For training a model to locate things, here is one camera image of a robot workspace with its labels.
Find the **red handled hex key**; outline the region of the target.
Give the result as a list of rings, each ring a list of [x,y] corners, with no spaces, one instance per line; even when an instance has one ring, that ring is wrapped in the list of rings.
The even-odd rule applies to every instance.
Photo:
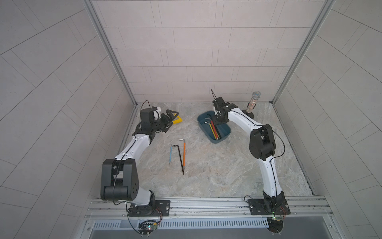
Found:
[[[215,126],[212,119],[210,121],[210,125],[211,125],[211,130],[213,131],[215,139],[220,140],[221,139],[220,133],[219,133],[219,131],[218,131],[217,127]]]

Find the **large black hex key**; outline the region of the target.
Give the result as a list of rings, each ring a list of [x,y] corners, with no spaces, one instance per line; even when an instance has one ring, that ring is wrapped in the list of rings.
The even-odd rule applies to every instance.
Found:
[[[213,135],[214,135],[215,140],[219,140],[219,136],[218,136],[217,131],[213,125],[212,119],[206,118],[206,120],[208,121],[208,124],[210,126],[210,129],[211,129]]]

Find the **yellow handled hex key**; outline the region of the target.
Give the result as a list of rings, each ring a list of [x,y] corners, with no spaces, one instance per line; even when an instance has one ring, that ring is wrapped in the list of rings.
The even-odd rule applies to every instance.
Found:
[[[209,120],[209,121],[206,121],[205,124],[208,124],[208,125],[209,125],[209,127],[210,127],[210,129],[211,129],[211,132],[212,132],[212,134],[213,134],[214,139],[215,139],[215,140],[219,140],[218,135],[217,135],[217,133],[216,133],[216,131],[215,131],[215,129],[214,129],[214,126],[212,125],[212,121],[210,121],[210,120]]]

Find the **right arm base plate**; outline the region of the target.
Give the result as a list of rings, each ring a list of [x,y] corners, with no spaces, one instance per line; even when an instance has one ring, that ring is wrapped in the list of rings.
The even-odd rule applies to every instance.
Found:
[[[247,203],[251,215],[290,215],[290,209],[283,192],[276,197],[264,194],[263,199],[249,199]]]

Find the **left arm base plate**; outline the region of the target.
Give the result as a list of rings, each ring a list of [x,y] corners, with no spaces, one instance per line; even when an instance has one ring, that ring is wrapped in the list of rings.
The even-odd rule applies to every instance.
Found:
[[[146,206],[131,206],[127,209],[129,217],[163,217],[169,216],[170,200],[156,200]]]

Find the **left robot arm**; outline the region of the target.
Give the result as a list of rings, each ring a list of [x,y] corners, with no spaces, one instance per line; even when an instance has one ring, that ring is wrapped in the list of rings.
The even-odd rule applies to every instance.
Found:
[[[100,198],[104,201],[126,201],[136,206],[148,206],[153,193],[139,186],[137,162],[159,132],[167,132],[179,112],[160,107],[141,110],[140,122],[130,143],[113,159],[106,159],[101,169]]]

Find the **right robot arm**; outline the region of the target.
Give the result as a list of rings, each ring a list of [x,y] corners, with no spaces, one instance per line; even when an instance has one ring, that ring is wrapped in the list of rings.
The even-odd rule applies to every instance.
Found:
[[[225,102],[221,97],[213,100],[215,125],[234,122],[249,134],[249,150],[259,162],[263,177],[263,195],[268,211],[275,211],[284,199],[275,170],[276,143],[274,131],[269,124],[260,124],[254,120],[253,113],[240,110],[235,104]]]

